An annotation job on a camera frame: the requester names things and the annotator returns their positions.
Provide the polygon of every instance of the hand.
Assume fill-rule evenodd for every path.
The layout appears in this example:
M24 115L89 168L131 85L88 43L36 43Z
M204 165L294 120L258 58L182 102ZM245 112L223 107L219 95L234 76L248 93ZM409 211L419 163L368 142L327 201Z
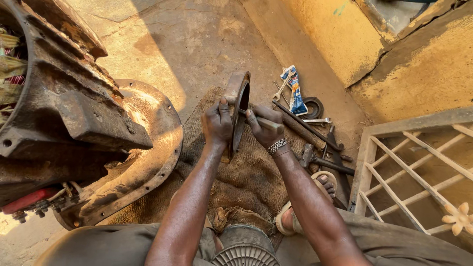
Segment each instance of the hand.
M271 110L266 106L257 106L253 110L246 111L246 119L251 127L251 131L253 131L254 137L265 149L271 147L271 145L276 143L276 141L284 138L284 133L277 134L274 131L261 127L260 124L258 124L255 115L282 124L282 114L278 111Z
M227 99L220 99L202 114L202 131L207 144L225 149L233 134Z

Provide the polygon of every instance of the man's left hand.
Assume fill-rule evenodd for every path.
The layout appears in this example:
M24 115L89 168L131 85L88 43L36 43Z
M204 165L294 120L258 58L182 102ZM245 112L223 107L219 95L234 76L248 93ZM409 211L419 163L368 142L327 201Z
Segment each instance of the man's left hand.
M227 99L222 98L202 114L206 143L224 149L232 138L233 124Z

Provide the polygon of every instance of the metal chain bracelet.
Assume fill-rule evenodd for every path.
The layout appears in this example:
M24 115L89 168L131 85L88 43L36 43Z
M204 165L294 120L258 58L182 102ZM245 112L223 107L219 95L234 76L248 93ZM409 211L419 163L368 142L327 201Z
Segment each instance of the metal chain bracelet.
M267 148L269 155L273 155L280 147L288 144L288 140L286 138L276 141L271 147Z

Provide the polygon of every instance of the cloth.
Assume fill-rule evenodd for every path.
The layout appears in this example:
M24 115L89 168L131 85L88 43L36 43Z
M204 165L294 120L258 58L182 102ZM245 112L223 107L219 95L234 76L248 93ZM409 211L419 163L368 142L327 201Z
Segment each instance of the cloth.
M338 211L360 249L375 266L469 266L473 262L472 254L441 239ZM294 228L303 233L298 221ZM142 266L158 229L156 223L75 229L41 255L35 266ZM209 261L215 256L215 242L211 232L208 228L202 231L193 266L212 265Z
M74 229L44 252L35 266L143 266L159 226L109 224ZM207 266L215 255L212 230L204 228L193 266Z
M337 210L358 247L375 266L467 266L473 263L473 254L436 237ZM297 217L293 217L294 230L304 234Z

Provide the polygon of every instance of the painted wall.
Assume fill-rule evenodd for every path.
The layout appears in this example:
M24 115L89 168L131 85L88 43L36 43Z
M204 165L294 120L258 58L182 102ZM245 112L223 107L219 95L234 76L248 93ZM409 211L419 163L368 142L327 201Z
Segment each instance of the painted wall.
M282 0L345 87L373 70L388 45L352 0Z
M473 1L397 42L350 87L374 123L473 105Z

